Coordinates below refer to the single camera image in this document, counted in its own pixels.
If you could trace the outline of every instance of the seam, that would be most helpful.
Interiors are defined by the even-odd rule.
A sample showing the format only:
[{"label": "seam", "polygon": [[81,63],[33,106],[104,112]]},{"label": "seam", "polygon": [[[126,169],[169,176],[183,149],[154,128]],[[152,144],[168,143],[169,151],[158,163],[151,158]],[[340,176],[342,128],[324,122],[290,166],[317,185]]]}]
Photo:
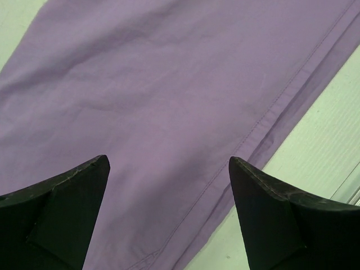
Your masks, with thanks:
[{"label": "seam", "polygon": [[[332,27],[327,31],[327,33],[324,35],[324,37],[321,39],[321,41],[315,46],[315,48],[313,49],[313,51],[311,52],[311,54],[306,58],[304,64],[302,64],[302,66],[295,72],[295,74],[291,77],[291,79],[285,84],[283,90],[280,92],[280,94],[277,96],[277,98],[271,103],[271,105],[269,106],[269,108],[267,109],[267,111],[263,114],[263,116],[254,124],[254,126],[252,127],[252,129],[250,130],[250,132],[246,135],[246,137],[240,142],[238,143],[238,145],[236,146],[236,148],[232,151],[231,155],[234,155],[236,152],[238,152],[238,150],[241,148],[241,146],[243,146],[243,144],[246,142],[246,140],[250,137],[250,135],[253,133],[253,131],[256,129],[256,127],[259,125],[259,123],[265,118],[265,116],[269,113],[269,111],[272,109],[272,107],[276,104],[276,102],[280,99],[280,97],[284,94],[284,92],[287,90],[287,88],[289,87],[289,85],[293,82],[293,80],[298,76],[298,74],[300,73],[300,71],[302,71],[302,69],[304,68],[304,66],[308,63],[308,61],[311,59],[311,57],[314,55],[314,53],[319,49],[319,47],[322,45],[322,43],[326,40],[326,38],[329,36],[329,34],[333,31],[334,27],[338,24],[339,20],[341,20],[341,18],[343,18],[343,16],[346,14],[346,12],[350,9],[350,7],[354,4],[356,0],[352,0],[350,2],[350,4],[348,4],[346,6],[346,8],[343,9],[343,11],[340,13],[339,17],[335,20],[335,22],[333,23]],[[228,160],[226,160],[224,162],[224,164],[217,170],[217,172],[215,173],[215,175],[212,177],[212,179],[208,182],[208,184],[205,186],[205,188],[203,189],[203,191],[201,192],[201,194],[199,195],[199,197],[195,200],[195,202],[192,204],[192,206],[190,207],[190,209],[187,211],[187,213],[185,214],[185,216],[181,219],[181,221],[178,223],[178,225],[176,226],[176,228],[171,232],[170,236],[167,238],[167,240],[165,241],[164,245],[160,248],[158,255],[156,256],[155,260],[149,264],[149,266],[147,268],[145,268],[146,270],[149,270],[150,267],[157,261],[157,259],[159,258],[161,252],[165,249],[165,247],[167,246],[167,244],[169,243],[169,241],[171,240],[171,238],[173,237],[173,235],[175,234],[175,232],[177,231],[177,229],[179,229],[179,227],[181,226],[181,224],[184,222],[184,220],[187,218],[187,216],[190,214],[190,212],[193,210],[193,208],[195,207],[195,205],[199,202],[199,200],[201,199],[201,197],[203,196],[203,194],[207,191],[207,189],[211,186],[211,184],[216,180],[216,178],[219,176],[220,172],[225,168],[226,164],[228,164]]]},{"label": "seam", "polygon": [[148,256],[142,258],[141,260],[137,261],[136,263],[132,264],[130,267],[126,268],[126,270],[131,270],[134,267],[136,267],[138,264],[142,263],[144,260],[148,259],[149,257],[153,257],[155,258],[155,256],[157,255],[157,253],[160,251],[161,249],[158,249],[157,251],[154,251],[153,253],[150,253]]}]

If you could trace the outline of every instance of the stitching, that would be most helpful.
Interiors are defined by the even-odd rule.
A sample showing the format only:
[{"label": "stitching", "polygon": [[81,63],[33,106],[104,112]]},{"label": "stitching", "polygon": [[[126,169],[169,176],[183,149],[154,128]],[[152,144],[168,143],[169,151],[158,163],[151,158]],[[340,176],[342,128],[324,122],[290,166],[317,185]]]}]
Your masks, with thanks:
[{"label": "stitching", "polygon": [[[253,131],[256,129],[256,127],[259,125],[259,123],[265,118],[265,116],[269,113],[269,111],[271,110],[271,108],[275,105],[275,103],[280,99],[280,97],[284,94],[284,92],[287,90],[287,88],[289,87],[289,85],[293,82],[293,80],[298,76],[298,74],[300,73],[300,71],[302,71],[302,69],[304,68],[304,66],[308,63],[308,61],[310,60],[310,58],[314,55],[314,53],[319,49],[319,47],[322,45],[322,43],[325,41],[325,39],[329,36],[329,34],[333,31],[334,27],[337,25],[337,23],[339,22],[339,20],[341,20],[343,18],[343,16],[346,14],[346,12],[350,9],[350,7],[353,5],[353,3],[356,0],[352,0],[350,2],[350,4],[348,4],[348,6],[346,6],[346,8],[344,8],[344,10],[342,11],[342,13],[340,14],[340,16],[335,20],[335,22],[333,23],[332,27],[328,30],[328,32],[325,34],[325,36],[321,39],[321,41],[315,46],[315,48],[313,49],[312,53],[306,58],[305,63],[297,70],[297,72],[294,74],[294,76],[292,76],[292,78],[286,83],[286,85],[284,86],[283,90],[280,92],[280,94],[277,96],[277,98],[273,101],[273,103],[269,106],[269,108],[267,109],[267,111],[263,114],[263,116],[254,124],[254,126],[252,127],[252,129],[250,130],[250,132],[247,134],[247,136],[236,146],[236,148],[232,151],[231,155],[234,155],[236,152],[238,152],[238,150],[241,148],[241,146],[245,143],[245,141],[250,137],[250,135],[253,133]],[[158,255],[156,256],[155,260],[149,264],[149,266],[146,268],[146,270],[149,270],[150,267],[157,261],[157,259],[159,258],[161,252],[165,249],[165,247],[167,246],[167,244],[169,243],[169,241],[171,240],[171,238],[173,237],[173,235],[175,234],[175,232],[177,231],[177,229],[181,226],[181,224],[184,222],[184,220],[187,218],[187,216],[190,214],[190,212],[193,210],[193,208],[195,207],[195,205],[199,202],[199,200],[201,199],[201,197],[203,196],[203,194],[207,191],[207,189],[210,187],[210,185],[216,180],[216,178],[219,176],[220,172],[225,168],[226,164],[228,163],[228,160],[226,160],[224,162],[224,164],[217,170],[217,172],[215,173],[214,177],[208,182],[208,184],[205,186],[205,188],[203,189],[203,191],[201,192],[201,194],[199,195],[199,197],[195,200],[195,202],[192,204],[192,206],[190,207],[190,209],[188,210],[188,212],[185,214],[185,216],[181,219],[181,221],[179,222],[179,224],[176,226],[176,228],[171,232],[170,236],[168,237],[168,239],[165,241],[164,245],[161,247],[161,249],[159,250]]]},{"label": "stitching", "polygon": [[160,251],[161,249],[158,249],[157,251],[154,251],[153,253],[150,253],[148,256],[142,258],[141,260],[137,261],[136,263],[132,264],[130,267],[126,268],[126,270],[131,270],[133,269],[134,267],[136,267],[138,264],[142,263],[144,260],[148,259],[149,257],[153,257],[155,258],[157,253]]}]

